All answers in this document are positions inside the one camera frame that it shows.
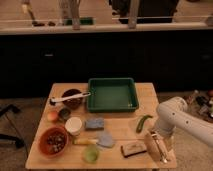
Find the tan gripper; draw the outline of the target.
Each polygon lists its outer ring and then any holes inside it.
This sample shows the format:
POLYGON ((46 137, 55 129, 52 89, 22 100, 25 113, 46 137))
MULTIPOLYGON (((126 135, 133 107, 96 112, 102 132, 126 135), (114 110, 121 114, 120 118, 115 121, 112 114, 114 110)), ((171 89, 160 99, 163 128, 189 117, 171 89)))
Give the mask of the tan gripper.
POLYGON ((144 142, 147 146, 149 155, 155 162, 162 162, 159 148, 161 148, 166 153, 167 158, 171 161, 171 157, 169 156, 163 141, 158 137, 156 132, 151 131, 146 133, 144 142))

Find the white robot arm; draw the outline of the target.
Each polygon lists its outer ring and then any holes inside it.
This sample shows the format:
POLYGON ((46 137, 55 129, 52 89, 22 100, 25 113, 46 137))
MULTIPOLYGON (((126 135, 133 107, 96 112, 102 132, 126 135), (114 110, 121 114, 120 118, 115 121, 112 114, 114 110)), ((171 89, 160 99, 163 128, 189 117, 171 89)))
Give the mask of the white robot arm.
POLYGON ((157 119, 149 129, 149 134, 156 143, 163 163, 168 161, 164 140, 171 139, 176 127, 213 148, 213 124, 190 115, 188 107, 187 101, 182 97, 170 98, 156 107, 157 119))

